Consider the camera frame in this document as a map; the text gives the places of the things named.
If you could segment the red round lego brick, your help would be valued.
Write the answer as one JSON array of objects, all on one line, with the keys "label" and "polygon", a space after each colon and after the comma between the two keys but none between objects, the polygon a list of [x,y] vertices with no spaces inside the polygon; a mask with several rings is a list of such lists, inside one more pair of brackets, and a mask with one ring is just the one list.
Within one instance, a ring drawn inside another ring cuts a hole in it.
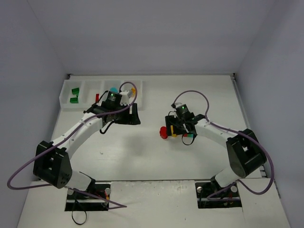
[{"label": "red round lego brick", "polygon": [[160,131],[159,131],[159,134],[160,134],[160,137],[162,139],[167,139],[168,138],[168,135],[167,135],[167,128],[165,126],[162,126],[160,128]]}]

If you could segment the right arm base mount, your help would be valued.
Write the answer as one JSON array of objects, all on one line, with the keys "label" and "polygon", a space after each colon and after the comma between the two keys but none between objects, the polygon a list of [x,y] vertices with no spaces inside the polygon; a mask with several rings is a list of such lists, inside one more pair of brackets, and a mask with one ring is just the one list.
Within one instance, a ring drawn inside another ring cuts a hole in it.
[{"label": "right arm base mount", "polygon": [[196,182],[195,183],[197,204],[199,209],[228,209],[241,208],[242,202],[238,192],[237,184],[234,182],[229,189],[212,195],[220,190],[211,182]]}]

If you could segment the green stepped lego brick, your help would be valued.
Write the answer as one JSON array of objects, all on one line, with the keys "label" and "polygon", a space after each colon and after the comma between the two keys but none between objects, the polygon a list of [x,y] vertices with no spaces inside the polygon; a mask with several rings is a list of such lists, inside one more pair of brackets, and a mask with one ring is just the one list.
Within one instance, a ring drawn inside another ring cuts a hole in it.
[{"label": "green stepped lego brick", "polygon": [[77,97],[77,96],[71,97],[71,98],[69,99],[69,102],[70,102],[71,104],[78,104],[78,103],[79,103],[78,97]]}]

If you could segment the cyan round lego brick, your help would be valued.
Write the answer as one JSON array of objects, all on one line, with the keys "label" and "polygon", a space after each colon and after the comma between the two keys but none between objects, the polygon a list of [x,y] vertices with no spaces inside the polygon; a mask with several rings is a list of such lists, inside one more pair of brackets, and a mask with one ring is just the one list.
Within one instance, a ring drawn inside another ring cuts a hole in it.
[{"label": "cyan round lego brick", "polygon": [[110,88],[110,91],[118,93],[118,89],[115,88],[115,87],[111,87],[111,88]]}]

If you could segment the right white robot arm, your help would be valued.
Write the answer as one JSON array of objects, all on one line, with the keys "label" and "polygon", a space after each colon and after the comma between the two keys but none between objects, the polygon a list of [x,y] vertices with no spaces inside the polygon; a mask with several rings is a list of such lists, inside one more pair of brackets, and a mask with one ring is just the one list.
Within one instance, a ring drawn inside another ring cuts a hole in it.
[{"label": "right white robot arm", "polygon": [[265,152],[257,145],[257,138],[250,129],[240,132],[223,130],[207,121],[203,114],[195,115],[185,104],[175,109],[173,114],[165,116],[167,136],[185,136],[191,134],[205,137],[227,150],[229,165],[220,171],[211,181],[224,188],[233,182],[243,179],[264,165],[267,161]]}]

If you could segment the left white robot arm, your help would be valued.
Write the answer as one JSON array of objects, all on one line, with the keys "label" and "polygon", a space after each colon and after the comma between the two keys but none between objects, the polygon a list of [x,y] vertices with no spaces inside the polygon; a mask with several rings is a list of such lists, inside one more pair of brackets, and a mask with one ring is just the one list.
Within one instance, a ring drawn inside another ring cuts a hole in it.
[{"label": "left white robot arm", "polygon": [[130,101],[133,92],[109,91],[101,104],[94,103],[84,111],[81,120],[52,142],[42,141],[36,150],[33,173],[48,184],[61,189],[70,188],[90,192],[95,179],[72,169],[70,160],[77,149],[94,133],[105,134],[103,127],[112,124],[139,125],[137,103]]}]

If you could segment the yellow round lego brick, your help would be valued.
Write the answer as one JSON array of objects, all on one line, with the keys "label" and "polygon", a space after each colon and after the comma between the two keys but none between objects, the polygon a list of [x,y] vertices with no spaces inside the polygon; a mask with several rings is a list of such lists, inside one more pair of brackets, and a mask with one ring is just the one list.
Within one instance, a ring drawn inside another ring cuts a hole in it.
[{"label": "yellow round lego brick", "polygon": [[177,134],[174,132],[174,126],[171,125],[171,137],[177,137]]}]

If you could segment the green lego brick stack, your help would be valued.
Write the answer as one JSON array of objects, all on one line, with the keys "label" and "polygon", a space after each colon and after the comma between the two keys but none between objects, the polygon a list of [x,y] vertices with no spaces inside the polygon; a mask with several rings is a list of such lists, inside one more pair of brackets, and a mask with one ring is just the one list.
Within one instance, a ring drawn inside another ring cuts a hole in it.
[{"label": "green lego brick stack", "polygon": [[79,87],[71,89],[72,95],[79,96]]}]

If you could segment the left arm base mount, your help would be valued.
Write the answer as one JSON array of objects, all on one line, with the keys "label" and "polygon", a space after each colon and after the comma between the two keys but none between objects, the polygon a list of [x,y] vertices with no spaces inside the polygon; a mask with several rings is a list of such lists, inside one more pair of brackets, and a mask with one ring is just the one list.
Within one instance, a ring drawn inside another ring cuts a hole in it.
[{"label": "left arm base mount", "polygon": [[[109,199],[111,194],[110,183],[97,183],[92,194]],[[67,191],[65,211],[108,211],[109,203],[102,199],[87,196],[72,190]]]}]

